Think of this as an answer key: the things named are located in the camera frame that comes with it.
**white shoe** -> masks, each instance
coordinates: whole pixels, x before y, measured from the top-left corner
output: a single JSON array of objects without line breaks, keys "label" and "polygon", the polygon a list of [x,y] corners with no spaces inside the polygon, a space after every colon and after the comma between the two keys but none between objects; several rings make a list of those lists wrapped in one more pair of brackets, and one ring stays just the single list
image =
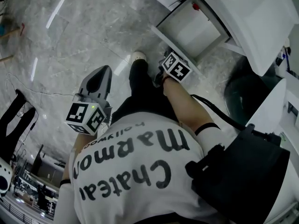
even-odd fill
[{"label": "white shoe", "polygon": [[145,60],[146,61],[146,56],[140,52],[140,51],[135,51],[132,56],[131,56],[131,64],[133,64],[134,61],[136,60],[139,60],[139,59],[142,59],[142,60]]}]

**metal railing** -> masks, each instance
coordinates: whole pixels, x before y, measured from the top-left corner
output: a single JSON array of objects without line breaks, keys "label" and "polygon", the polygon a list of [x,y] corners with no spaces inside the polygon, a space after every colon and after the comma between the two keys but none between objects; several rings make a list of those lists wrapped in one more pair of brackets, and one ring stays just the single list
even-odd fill
[{"label": "metal railing", "polygon": [[23,223],[26,223],[26,224],[43,224],[43,223],[40,223],[40,222],[36,221],[35,219],[32,219],[32,218],[26,216],[25,213],[20,212],[17,208],[15,208],[14,205],[11,205],[9,202],[7,202],[4,199],[0,200],[0,204],[6,210],[8,210],[11,214],[13,214],[16,218],[18,218],[20,221],[22,221]]}]

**open drawer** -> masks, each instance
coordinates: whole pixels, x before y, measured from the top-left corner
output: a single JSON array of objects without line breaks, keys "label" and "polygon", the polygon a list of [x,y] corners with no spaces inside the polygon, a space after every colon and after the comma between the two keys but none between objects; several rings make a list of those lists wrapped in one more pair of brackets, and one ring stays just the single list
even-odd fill
[{"label": "open drawer", "polygon": [[203,0],[185,0],[152,31],[165,41],[195,72],[214,47],[229,36]]}]

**black shoe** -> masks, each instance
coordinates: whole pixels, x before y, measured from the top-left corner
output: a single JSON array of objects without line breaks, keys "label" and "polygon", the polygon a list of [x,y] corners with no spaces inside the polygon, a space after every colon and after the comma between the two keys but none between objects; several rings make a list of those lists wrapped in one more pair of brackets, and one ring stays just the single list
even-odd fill
[{"label": "black shoe", "polygon": [[23,93],[20,90],[16,89],[15,93],[17,94],[17,96],[20,96],[20,98],[23,98],[24,100],[26,100],[25,96],[23,95]]}]

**marble floor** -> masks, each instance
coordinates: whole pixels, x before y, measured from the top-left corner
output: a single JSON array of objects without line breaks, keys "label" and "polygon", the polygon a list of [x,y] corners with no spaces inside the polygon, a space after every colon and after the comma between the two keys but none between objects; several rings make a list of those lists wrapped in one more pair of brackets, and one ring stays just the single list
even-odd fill
[{"label": "marble floor", "polygon": [[[143,51],[149,74],[154,77],[167,45],[151,32],[169,11],[155,0],[64,0],[50,27],[51,14],[63,0],[9,0],[7,20],[25,29],[0,41],[2,57],[14,58],[0,64],[0,115],[20,89],[39,114],[34,129],[20,149],[33,160],[39,147],[50,157],[65,161],[76,134],[64,124],[73,95],[82,79],[94,69],[109,65],[114,74],[108,101],[115,111],[130,96],[130,54]],[[209,99],[225,113],[223,90],[240,56],[216,48],[184,82],[191,94]],[[210,110],[215,122],[231,138],[235,131]],[[9,125],[7,133],[19,118]],[[22,135],[24,140],[28,131]]]}]

